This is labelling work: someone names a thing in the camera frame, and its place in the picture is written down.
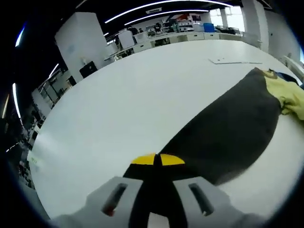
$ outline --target white tabletop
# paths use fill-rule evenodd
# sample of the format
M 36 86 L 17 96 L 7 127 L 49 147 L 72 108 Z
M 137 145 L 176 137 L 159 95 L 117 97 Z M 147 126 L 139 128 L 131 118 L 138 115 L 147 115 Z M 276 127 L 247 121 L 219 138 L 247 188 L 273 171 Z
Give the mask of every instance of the white tabletop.
M 215 65 L 209 58 L 262 64 Z M 86 196 L 131 160 L 159 152 L 196 114 L 252 68 L 294 74 L 240 41 L 198 40 L 152 48 L 114 62 L 70 89 L 36 138 L 32 178 L 51 218 L 80 209 Z M 296 182 L 304 161 L 304 127 L 280 116 L 261 157 L 220 186 L 243 212 L 270 216 Z

